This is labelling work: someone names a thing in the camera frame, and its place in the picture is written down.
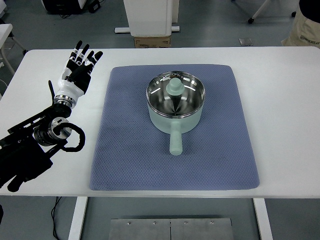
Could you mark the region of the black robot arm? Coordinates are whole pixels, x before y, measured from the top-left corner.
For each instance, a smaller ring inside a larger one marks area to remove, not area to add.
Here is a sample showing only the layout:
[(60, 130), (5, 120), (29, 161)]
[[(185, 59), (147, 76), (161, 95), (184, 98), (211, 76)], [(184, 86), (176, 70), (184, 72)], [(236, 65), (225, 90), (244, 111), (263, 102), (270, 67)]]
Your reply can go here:
[(85, 132), (68, 121), (77, 101), (88, 90), (91, 74), (103, 52), (88, 51), (79, 41), (71, 52), (55, 92), (48, 82), (51, 106), (8, 130), (0, 140), (0, 184), (17, 192), (53, 165), (51, 157), (62, 150), (76, 153), (85, 146)]

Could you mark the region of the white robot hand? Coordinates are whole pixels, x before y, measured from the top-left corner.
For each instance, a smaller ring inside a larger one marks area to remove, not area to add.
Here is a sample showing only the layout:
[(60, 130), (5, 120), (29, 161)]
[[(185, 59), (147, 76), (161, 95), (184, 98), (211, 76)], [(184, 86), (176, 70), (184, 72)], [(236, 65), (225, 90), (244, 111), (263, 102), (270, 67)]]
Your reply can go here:
[(71, 52), (66, 67), (61, 74), (61, 79), (58, 81), (58, 91), (56, 94), (52, 81), (48, 80), (49, 91), (55, 104), (63, 104), (74, 108), (77, 105), (78, 99), (86, 93), (89, 87), (91, 80), (89, 73), (93, 71), (103, 52), (98, 51), (95, 53), (92, 50), (84, 60), (90, 45), (86, 44), (79, 53), (82, 44), (81, 40), (78, 41)]

